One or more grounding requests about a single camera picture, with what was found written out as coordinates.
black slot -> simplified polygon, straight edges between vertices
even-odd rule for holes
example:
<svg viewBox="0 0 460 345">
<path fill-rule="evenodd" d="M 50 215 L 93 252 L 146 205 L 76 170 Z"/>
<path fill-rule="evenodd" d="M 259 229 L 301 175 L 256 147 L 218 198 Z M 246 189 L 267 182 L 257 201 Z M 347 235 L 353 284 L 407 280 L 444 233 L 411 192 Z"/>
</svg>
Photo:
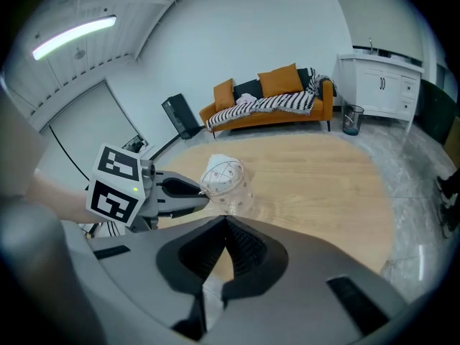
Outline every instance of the black slot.
<svg viewBox="0 0 460 345">
<path fill-rule="evenodd" d="M 388 317 L 348 277 L 326 283 L 364 336 L 388 322 Z"/>
<path fill-rule="evenodd" d="M 163 180 L 163 192 L 170 197 L 190 197 L 197 196 L 201 189 L 176 178 Z"/>
<path fill-rule="evenodd" d="M 195 210 L 194 207 L 192 207 L 192 208 L 187 208 L 185 210 L 173 211 L 171 212 L 171 218 L 176 219 L 177 217 L 190 215 L 192 212 L 194 212 L 194 210 Z"/>
<path fill-rule="evenodd" d="M 195 341 L 198 341 L 203 337 L 206 333 L 203 294 L 195 297 L 195 301 L 193 302 L 193 307 L 188 315 L 188 318 L 177 322 L 172 329 Z"/>
<path fill-rule="evenodd" d="M 288 266 L 288 253 L 281 243 L 237 218 L 219 216 L 165 244 L 157 255 L 158 270 L 173 290 L 196 295 L 224 247 L 235 276 L 222 288 L 224 302 L 265 293 Z"/>
<path fill-rule="evenodd" d="M 117 247 L 96 250 L 93 253 L 94 253 L 94 255 L 96 256 L 97 259 L 104 259 L 104 258 L 117 256 L 119 254 L 126 253 L 126 252 L 129 252 L 129 251 L 131 251 L 131 249 L 128 248 L 126 245 L 119 245 Z"/>
</svg>

person's arm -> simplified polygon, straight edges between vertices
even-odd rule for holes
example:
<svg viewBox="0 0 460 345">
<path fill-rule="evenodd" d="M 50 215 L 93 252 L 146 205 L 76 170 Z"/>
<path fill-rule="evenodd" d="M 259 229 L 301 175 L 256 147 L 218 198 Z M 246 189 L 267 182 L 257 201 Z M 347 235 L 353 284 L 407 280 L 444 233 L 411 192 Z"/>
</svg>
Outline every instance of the person's arm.
<svg viewBox="0 0 460 345">
<path fill-rule="evenodd" d="M 86 210 L 86 190 L 71 190 L 47 178 L 36 169 L 26 192 L 26 199 L 47 206 L 60 220 L 78 224 L 96 224 L 106 221 Z"/>
</svg>

orange sofa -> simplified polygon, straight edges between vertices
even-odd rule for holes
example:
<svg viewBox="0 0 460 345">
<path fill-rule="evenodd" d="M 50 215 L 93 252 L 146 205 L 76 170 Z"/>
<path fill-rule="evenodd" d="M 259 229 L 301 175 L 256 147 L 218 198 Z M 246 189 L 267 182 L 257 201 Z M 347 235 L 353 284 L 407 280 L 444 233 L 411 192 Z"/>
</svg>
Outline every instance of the orange sofa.
<svg viewBox="0 0 460 345">
<path fill-rule="evenodd" d="M 244 118 L 231 120 L 228 123 L 214 127 L 210 132 L 221 130 L 230 130 L 237 128 L 255 127 L 257 125 L 276 124 L 276 123 L 292 123 L 294 121 L 327 121 L 328 130 L 331 131 L 330 120 L 332 119 L 332 106 L 334 103 L 333 96 L 334 88 L 330 80 L 323 82 L 323 99 L 315 98 L 315 103 L 311 109 L 310 115 L 293 114 L 291 112 L 274 110 L 269 113 L 254 112 Z M 213 102 L 211 105 L 205 107 L 200 111 L 201 119 L 206 125 L 209 120 L 216 113 L 216 105 Z"/>
</svg>

striped blanket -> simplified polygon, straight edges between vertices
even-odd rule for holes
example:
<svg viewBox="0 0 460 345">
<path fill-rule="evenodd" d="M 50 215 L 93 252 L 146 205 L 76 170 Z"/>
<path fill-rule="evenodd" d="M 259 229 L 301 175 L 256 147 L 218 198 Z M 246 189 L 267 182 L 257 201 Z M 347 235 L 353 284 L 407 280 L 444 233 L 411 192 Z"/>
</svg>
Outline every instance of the striped blanket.
<svg viewBox="0 0 460 345">
<path fill-rule="evenodd" d="M 274 110 L 283 110 L 296 114 L 310 115 L 310 111 L 315 103 L 315 96 L 322 99 L 323 82 L 331 81 L 333 84 L 333 96 L 337 96 L 336 84 L 327 76 L 316 74 L 315 70 L 310 68 L 311 73 L 308 86 L 302 92 L 286 93 L 279 96 L 261 98 L 251 103 L 242 103 L 229 109 L 221 110 L 214 114 L 208 121 L 206 127 L 212 130 L 218 125 L 228 123 L 231 120 L 240 119 L 251 115 L 253 112 L 271 112 Z"/>
<path fill-rule="evenodd" d="M 253 112 L 283 110 L 296 114 L 309 115 L 311 109 L 313 108 L 314 98 L 315 94 L 307 90 L 297 93 L 286 93 L 284 95 L 261 98 L 260 100 L 256 100 L 251 103 L 242 103 L 214 114 L 206 122 L 206 127 L 208 130 L 212 130 L 218 125 L 249 116 Z"/>
</svg>

door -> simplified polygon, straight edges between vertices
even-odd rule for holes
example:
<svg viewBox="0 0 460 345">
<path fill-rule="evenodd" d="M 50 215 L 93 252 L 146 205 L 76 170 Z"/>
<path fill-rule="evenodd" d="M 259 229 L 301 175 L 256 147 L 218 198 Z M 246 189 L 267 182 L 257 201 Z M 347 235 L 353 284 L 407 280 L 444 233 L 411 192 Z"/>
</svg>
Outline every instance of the door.
<svg viewBox="0 0 460 345">
<path fill-rule="evenodd" d="M 86 178 L 69 160 L 49 127 L 41 135 L 47 140 L 47 148 L 37 166 L 46 176 L 70 189 L 83 190 L 88 185 Z"/>
<path fill-rule="evenodd" d="M 383 73 L 383 97 L 380 111 L 396 114 L 400 102 L 401 77 L 391 73 Z"/>
<path fill-rule="evenodd" d="M 76 99 L 52 121 L 51 127 L 74 163 L 88 177 L 103 143 L 123 147 L 137 136 L 105 83 Z"/>
<path fill-rule="evenodd" d="M 357 105 L 368 111 L 381 111 L 383 97 L 383 72 L 362 68 L 361 78 L 357 78 L 359 93 Z"/>
</svg>

